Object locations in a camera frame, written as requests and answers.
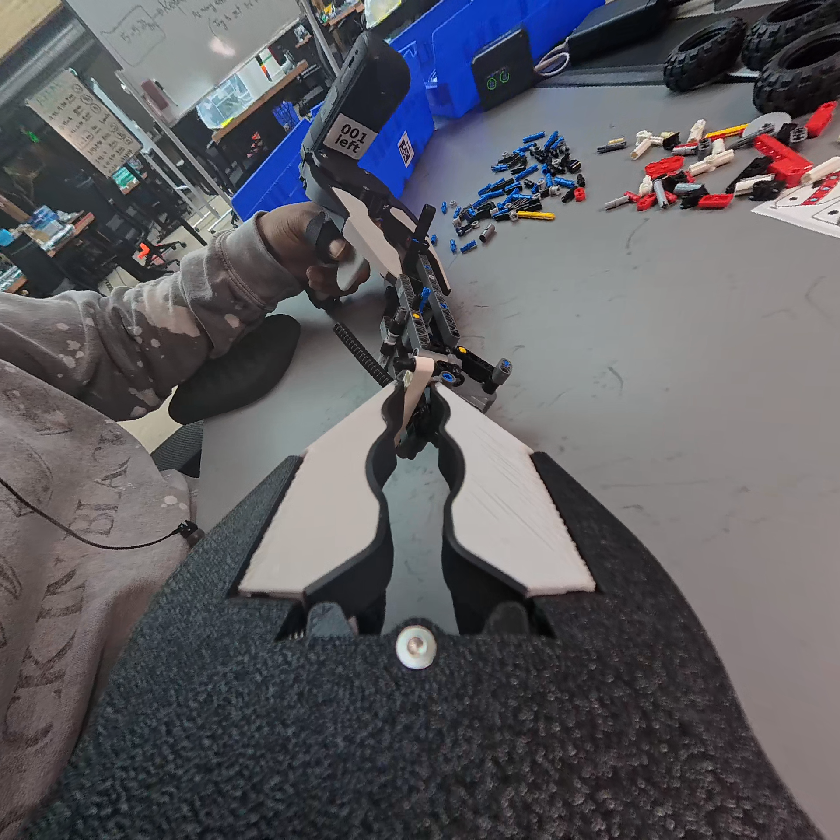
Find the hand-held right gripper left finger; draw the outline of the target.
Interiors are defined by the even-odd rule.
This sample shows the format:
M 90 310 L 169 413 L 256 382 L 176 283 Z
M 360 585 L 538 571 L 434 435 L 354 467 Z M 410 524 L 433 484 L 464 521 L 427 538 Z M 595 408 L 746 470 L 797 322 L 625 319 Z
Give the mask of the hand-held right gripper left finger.
M 248 558 L 238 593 L 280 599 L 351 599 L 328 587 L 373 560 L 391 536 L 384 486 L 396 467 L 403 387 L 396 383 L 310 444 Z

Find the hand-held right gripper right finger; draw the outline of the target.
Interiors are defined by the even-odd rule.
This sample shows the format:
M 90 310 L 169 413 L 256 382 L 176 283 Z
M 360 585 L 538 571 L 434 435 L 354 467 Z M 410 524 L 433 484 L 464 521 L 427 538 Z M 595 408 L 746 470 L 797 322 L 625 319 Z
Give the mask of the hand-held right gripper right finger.
M 446 387 L 433 389 L 432 407 L 445 542 L 456 557 L 523 596 L 594 592 L 534 451 Z

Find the grey toy chassis assembly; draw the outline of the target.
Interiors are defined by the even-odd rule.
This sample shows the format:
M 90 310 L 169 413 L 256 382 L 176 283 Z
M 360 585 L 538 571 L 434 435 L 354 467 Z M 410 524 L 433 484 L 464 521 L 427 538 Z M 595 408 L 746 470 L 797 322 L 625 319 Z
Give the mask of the grey toy chassis assembly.
M 426 356 L 435 361 L 434 376 L 426 390 L 430 409 L 427 444 L 437 443 L 432 385 L 453 390 L 457 396 L 482 413 L 487 413 L 497 399 L 497 390 L 512 373 L 512 364 L 501 359 L 490 364 L 468 350 L 447 298 L 440 294 L 427 260 L 427 245 L 434 246 L 428 227 L 435 209 L 425 205 L 420 217 L 410 214 L 401 204 L 388 205 L 376 220 L 386 240 L 395 247 L 402 263 L 400 278 L 386 281 L 385 309 L 381 321 L 381 347 L 370 353 L 341 322 L 332 330 L 344 347 L 379 385 L 403 381 L 403 373 L 394 375 L 395 356 Z

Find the blue plastic bin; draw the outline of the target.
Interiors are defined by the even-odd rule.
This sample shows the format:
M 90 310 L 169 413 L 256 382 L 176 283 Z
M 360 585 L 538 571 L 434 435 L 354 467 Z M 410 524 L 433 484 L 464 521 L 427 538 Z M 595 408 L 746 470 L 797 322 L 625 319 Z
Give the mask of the blue plastic bin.
M 360 160 L 360 166 L 378 177 L 396 197 L 402 196 L 434 132 L 415 44 L 405 47 L 402 55 L 411 71 L 410 90 Z M 299 167 L 301 144 L 310 127 L 311 121 L 302 119 L 233 196 L 232 204 L 241 220 L 246 221 L 259 211 L 307 199 Z
M 515 29 L 528 32 L 532 63 L 564 42 L 604 1 L 443 1 L 391 39 L 419 65 L 432 114 L 459 119 L 479 105 L 474 55 Z

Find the white perforated toy beam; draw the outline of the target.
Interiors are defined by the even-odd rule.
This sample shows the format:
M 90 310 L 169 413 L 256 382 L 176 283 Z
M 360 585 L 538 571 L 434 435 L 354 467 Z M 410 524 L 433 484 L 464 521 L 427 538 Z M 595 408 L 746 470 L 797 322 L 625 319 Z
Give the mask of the white perforated toy beam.
M 412 363 L 402 376 L 403 419 L 394 438 L 397 457 L 407 460 L 415 459 L 427 443 L 431 416 L 426 390 L 435 369 L 435 361 L 426 356 L 417 355 Z

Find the person's left hand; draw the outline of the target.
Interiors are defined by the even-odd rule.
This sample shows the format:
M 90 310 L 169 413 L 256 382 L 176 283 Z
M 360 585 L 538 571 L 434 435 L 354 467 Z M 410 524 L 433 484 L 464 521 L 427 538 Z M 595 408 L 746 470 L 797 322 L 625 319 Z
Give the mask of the person's left hand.
M 342 291 L 337 283 L 338 266 L 350 262 L 354 256 L 352 246 L 341 235 L 329 242 L 321 258 L 306 236 L 313 218 L 321 207 L 312 202 L 280 206 L 256 218 L 256 225 L 266 246 L 276 256 L 306 292 L 317 302 L 328 298 L 344 298 L 356 292 L 371 276 L 371 269 L 363 267 L 355 283 Z

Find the wooden table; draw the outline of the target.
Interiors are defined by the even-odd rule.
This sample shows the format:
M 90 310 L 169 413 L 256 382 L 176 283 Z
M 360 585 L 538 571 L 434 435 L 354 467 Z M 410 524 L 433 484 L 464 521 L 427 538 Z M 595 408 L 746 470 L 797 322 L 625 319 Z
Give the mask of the wooden table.
M 246 110 L 241 112 L 237 117 L 233 118 L 229 121 L 225 126 L 217 130 L 212 135 L 212 142 L 214 144 L 219 144 L 222 139 L 227 137 L 231 132 L 233 132 L 237 127 L 243 124 L 246 120 L 252 117 L 257 111 L 266 105 L 271 99 L 280 95 L 282 91 L 288 88 L 293 81 L 298 79 L 307 69 L 309 68 L 309 64 L 306 60 L 302 60 L 299 62 L 293 71 L 286 74 L 282 79 L 280 79 L 275 85 L 269 88 L 265 93 L 263 93 L 257 100 L 251 103 Z

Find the pile of small toy pins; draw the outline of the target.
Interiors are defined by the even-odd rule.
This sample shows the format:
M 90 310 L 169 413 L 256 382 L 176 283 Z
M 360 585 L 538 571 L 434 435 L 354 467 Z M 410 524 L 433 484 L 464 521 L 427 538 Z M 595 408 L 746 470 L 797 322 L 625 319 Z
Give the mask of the pile of small toy pins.
M 490 172 L 490 181 L 473 196 L 440 206 L 454 230 L 448 241 L 454 256 L 487 245 L 501 224 L 552 222 L 554 202 L 578 204 L 587 197 L 582 162 L 558 130 L 525 135 L 500 154 Z

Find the black charger green display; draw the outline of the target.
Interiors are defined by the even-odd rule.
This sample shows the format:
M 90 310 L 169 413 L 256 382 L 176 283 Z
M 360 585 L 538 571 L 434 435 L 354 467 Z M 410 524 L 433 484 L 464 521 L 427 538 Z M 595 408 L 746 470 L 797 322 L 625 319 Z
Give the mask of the black charger green display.
M 496 38 L 471 60 L 479 106 L 489 111 L 534 86 L 529 32 L 518 27 Z

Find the black office chair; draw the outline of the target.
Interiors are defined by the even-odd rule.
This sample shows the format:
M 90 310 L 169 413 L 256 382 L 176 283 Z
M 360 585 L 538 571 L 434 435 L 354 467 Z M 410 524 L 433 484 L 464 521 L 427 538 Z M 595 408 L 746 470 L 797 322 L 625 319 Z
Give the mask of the black office chair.
M 172 394 L 168 413 L 179 424 L 151 456 L 158 469 L 200 476 L 206 420 L 257 403 L 280 382 L 301 335 L 286 314 L 267 317 L 224 356 L 205 362 Z
M 195 228 L 186 222 L 183 202 L 170 202 L 160 189 L 145 180 L 123 194 L 112 181 L 96 175 L 87 204 L 95 218 L 97 236 L 121 267 L 137 269 L 140 277 L 160 274 L 179 264 L 178 254 L 186 248 L 186 241 L 172 238 L 178 229 L 204 244 Z

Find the whiteboard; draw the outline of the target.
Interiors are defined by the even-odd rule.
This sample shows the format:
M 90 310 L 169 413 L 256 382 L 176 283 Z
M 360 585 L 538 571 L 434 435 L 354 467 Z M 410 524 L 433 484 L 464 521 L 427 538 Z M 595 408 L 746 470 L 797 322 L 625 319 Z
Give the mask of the whiteboard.
M 294 1 L 68 1 L 156 119 L 176 123 L 276 40 Z

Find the black power adapter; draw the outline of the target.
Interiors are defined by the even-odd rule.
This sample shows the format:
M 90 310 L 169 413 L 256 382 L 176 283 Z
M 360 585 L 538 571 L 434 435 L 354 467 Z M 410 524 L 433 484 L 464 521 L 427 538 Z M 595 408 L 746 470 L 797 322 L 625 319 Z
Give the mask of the black power adapter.
M 593 9 L 568 37 L 570 63 L 580 65 L 658 35 L 672 15 L 669 1 L 614 1 Z

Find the white paper sign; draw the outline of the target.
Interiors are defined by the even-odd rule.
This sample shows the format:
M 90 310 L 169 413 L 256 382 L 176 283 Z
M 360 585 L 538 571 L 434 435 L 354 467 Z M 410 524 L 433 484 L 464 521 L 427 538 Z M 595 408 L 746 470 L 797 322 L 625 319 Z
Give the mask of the white paper sign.
M 26 104 L 105 177 L 142 151 L 133 133 L 71 70 L 61 71 Z

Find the pile of red white parts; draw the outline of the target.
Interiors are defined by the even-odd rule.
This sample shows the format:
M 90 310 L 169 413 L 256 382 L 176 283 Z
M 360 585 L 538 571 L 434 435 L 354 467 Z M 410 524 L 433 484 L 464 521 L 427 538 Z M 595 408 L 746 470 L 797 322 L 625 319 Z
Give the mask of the pile of red white parts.
M 706 121 L 697 120 L 683 140 L 676 131 L 651 133 L 640 130 L 631 153 L 639 161 L 647 152 L 662 151 L 664 156 L 649 162 L 635 191 L 625 191 L 603 206 L 609 213 L 620 207 L 645 212 L 652 207 L 720 211 L 738 198 L 769 203 L 786 191 L 813 186 L 805 198 L 790 194 L 796 206 L 813 206 L 838 187 L 838 156 L 815 164 L 801 147 L 818 139 L 834 121 L 838 101 L 826 101 L 804 122 L 791 120 L 784 112 L 772 112 L 749 123 L 726 129 L 706 130 Z M 752 159 L 722 192 L 711 192 L 701 180 L 732 164 L 736 153 L 747 151 Z

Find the white sticker sheet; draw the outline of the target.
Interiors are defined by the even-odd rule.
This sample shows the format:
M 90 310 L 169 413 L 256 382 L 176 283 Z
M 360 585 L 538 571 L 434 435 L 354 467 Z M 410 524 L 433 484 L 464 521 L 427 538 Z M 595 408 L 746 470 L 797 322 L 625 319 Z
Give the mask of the white sticker sheet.
M 819 182 L 784 190 L 752 212 L 814 233 L 839 238 L 839 172 Z

